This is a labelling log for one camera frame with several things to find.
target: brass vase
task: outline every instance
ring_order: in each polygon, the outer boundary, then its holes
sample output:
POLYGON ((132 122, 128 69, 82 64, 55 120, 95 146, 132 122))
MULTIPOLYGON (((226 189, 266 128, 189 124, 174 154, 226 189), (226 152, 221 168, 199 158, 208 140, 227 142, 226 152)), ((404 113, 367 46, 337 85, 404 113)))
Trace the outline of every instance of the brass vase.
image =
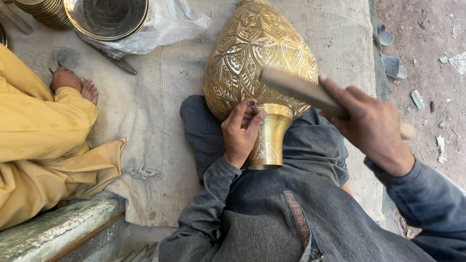
POLYGON ((243 0, 217 36, 202 85, 209 109, 222 121, 246 98, 267 112, 249 155, 248 168, 255 170, 283 166, 283 136, 310 107, 262 85, 264 66, 317 83, 315 58, 290 22, 264 0, 243 0))

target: hand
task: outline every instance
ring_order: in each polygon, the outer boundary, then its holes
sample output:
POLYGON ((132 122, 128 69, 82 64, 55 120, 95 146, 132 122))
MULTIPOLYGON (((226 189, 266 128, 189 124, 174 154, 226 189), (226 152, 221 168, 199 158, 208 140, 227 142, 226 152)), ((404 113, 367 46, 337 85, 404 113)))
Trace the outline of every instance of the hand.
POLYGON ((78 90, 81 93, 81 80, 75 76, 75 73, 66 67, 60 66, 55 72, 50 83, 50 90, 53 93, 60 87, 71 87, 78 90))
POLYGON ((379 167, 396 177, 407 175, 414 167, 414 156, 401 140, 400 121, 396 107, 368 96, 355 86, 341 89, 326 75, 319 80, 349 115, 349 120, 326 117, 355 147, 379 167))
POLYGON ((254 115, 247 103, 255 99, 246 99, 237 105, 228 118, 222 123, 223 139, 225 140, 225 160, 240 169, 254 147, 259 124, 267 114, 265 111, 254 115))

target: burlap cloth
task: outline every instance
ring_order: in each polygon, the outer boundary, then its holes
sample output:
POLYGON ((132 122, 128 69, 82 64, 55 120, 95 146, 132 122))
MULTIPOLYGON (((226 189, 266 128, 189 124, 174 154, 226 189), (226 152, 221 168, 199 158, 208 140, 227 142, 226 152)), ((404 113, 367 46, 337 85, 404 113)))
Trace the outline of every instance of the burlap cloth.
MULTIPOLYGON (((141 97, 141 100, 143 104, 153 103, 151 97, 157 97, 155 101, 162 100, 163 121, 148 122, 149 126, 141 126, 144 131, 137 131, 146 135, 144 143, 140 145, 141 150, 147 150, 161 148, 161 140, 152 138, 158 136, 154 132, 163 130, 163 152, 147 154, 147 157, 159 157, 158 161, 163 158, 161 176, 157 173, 156 177, 144 180, 125 174, 107 188, 128 200, 128 222, 151 227, 176 227, 181 211, 202 188, 197 179, 192 148, 183 135, 179 108, 189 95, 202 94, 201 77, 209 52, 218 32, 238 3, 239 0, 188 1, 193 11, 212 18, 211 27, 193 40, 162 48, 160 70, 163 98, 158 94, 145 94, 148 97, 141 97)), ((316 57, 319 73, 329 75, 342 87, 355 85, 375 97, 372 26, 367 0, 269 0, 268 3, 288 18, 304 38, 316 57)), ((158 58, 157 54, 149 56, 158 58)), ((129 139, 128 145, 133 142, 133 139, 129 139)), ((346 146, 351 175, 349 187, 372 219, 383 220, 382 184, 363 164, 364 155, 350 143, 347 142, 346 146)))

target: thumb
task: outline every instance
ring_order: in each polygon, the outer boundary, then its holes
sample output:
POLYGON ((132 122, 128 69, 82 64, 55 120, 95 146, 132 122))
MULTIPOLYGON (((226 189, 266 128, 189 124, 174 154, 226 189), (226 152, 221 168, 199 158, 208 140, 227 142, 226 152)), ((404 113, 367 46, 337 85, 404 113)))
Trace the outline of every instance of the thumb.
POLYGON ((259 131, 260 121, 264 118, 266 114, 267 112, 262 110, 261 112, 259 112, 259 114, 255 115, 253 119, 251 119, 251 122, 249 123, 249 127, 247 128, 246 132, 257 135, 257 132, 259 131))

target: sandal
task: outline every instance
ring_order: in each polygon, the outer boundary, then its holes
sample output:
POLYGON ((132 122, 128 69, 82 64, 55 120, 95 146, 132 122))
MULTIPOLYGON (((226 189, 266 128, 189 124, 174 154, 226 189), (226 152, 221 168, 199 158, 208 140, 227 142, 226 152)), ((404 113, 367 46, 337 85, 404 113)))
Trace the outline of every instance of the sandal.
POLYGON ((400 58, 380 54, 385 66, 385 74, 398 80, 403 80, 408 76, 408 71, 404 66, 400 66, 400 58))
POLYGON ((385 24, 377 25, 377 33, 379 35, 380 43, 383 46, 389 46, 393 43, 393 35, 385 31, 385 24))

